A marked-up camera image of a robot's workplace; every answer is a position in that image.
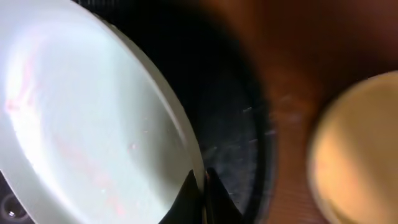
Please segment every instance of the round yellow object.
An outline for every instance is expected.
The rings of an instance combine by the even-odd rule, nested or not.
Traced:
[[[314,135],[308,174],[333,224],[398,223],[398,72],[365,80],[332,104]]]

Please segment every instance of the brown wooden surface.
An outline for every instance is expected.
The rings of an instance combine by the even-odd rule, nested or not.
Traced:
[[[238,36],[264,85],[278,170],[264,223],[327,223],[307,186],[307,144],[325,105],[357,80],[398,68],[398,1],[202,0]]]

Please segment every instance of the wooden table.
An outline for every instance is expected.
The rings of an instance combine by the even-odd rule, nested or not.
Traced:
[[[237,35],[272,106],[278,169],[264,223],[327,223],[307,185],[307,146],[325,105],[398,68],[398,1],[201,0]]]

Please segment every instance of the white bowl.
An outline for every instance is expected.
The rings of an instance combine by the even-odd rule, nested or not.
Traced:
[[[43,223],[158,223],[205,173],[185,112],[128,38],[69,0],[0,2],[0,170]]]

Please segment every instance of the white dish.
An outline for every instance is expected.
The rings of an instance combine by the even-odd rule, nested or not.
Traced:
[[[191,169],[203,190],[185,112],[134,43],[69,0],[1,1],[0,21],[0,170],[37,224],[158,223]]]

